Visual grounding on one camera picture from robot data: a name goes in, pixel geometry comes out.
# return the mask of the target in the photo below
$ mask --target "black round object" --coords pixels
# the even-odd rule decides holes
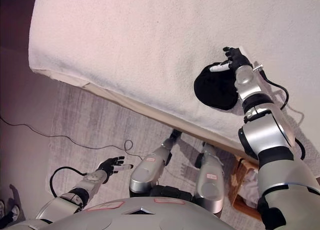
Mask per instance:
[[[233,70],[211,72],[211,66],[206,66],[194,81],[194,93],[205,105],[221,109],[232,109],[238,101],[238,93],[235,87],[236,76]]]

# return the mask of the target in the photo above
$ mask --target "gray carpet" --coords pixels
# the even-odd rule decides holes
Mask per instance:
[[[59,100],[55,105],[51,133],[68,135],[83,145],[91,147],[116,145],[123,148],[125,140],[130,139],[134,146],[129,152],[145,156],[159,147],[172,131],[166,125],[68,84],[61,83],[58,91]],[[90,150],[76,146],[65,138],[52,138],[49,149],[46,181],[48,191],[50,175],[61,166],[71,166],[81,172],[91,172],[100,162],[112,157],[125,156],[125,162],[135,166],[140,162],[138,157],[126,155],[114,147]],[[159,184],[193,193],[198,173],[193,164],[201,149],[201,140],[182,134],[172,150],[171,162],[159,179]],[[228,191],[234,157],[219,149],[217,154],[224,163],[225,186]],[[131,173],[132,170],[129,170],[112,175],[89,206],[129,197]],[[53,185],[57,194],[61,194],[70,190],[80,180],[81,177],[76,173],[63,170],[55,176]],[[237,230],[264,229],[261,222],[233,209],[227,197],[221,219]]]

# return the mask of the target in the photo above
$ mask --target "white towel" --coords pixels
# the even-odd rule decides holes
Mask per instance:
[[[205,106],[193,82],[225,60],[223,47],[240,45],[288,88],[289,104],[305,113],[302,130],[320,149],[320,0],[36,0],[29,62],[239,141],[239,104]]]

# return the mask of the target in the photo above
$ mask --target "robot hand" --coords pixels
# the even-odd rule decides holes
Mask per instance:
[[[97,168],[97,171],[103,170],[106,173],[106,179],[102,184],[107,183],[109,180],[109,177],[112,174],[117,174],[119,171],[129,170],[134,167],[132,164],[122,165],[124,163],[123,161],[124,159],[125,159],[124,156],[119,156],[114,158],[108,158],[106,161],[100,163],[99,167]]]
[[[211,72],[222,72],[226,70],[235,72],[241,66],[248,65],[252,67],[252,64],[244,55],[245,53],[242,47],[233,48],[226,46],[223,48],[223,51],[228,59],[224,62],[215,62],[209,69]]]

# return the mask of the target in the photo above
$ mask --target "robot leg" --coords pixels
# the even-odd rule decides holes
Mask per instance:
[[[181,132],[173,130],[170,137],[153,153],[147,155],[135,168],[130,178],[129,191],[131,197],[148,196],[151,189],[161,177],[165,166],[171,159],[171,149],[180,137]]]
[[[195,186],[194,202],[217,214],[224,205],[225,187],[222,163],[212,145],[206,143],[203,146],[195,166],[200,168],[200,171]]]

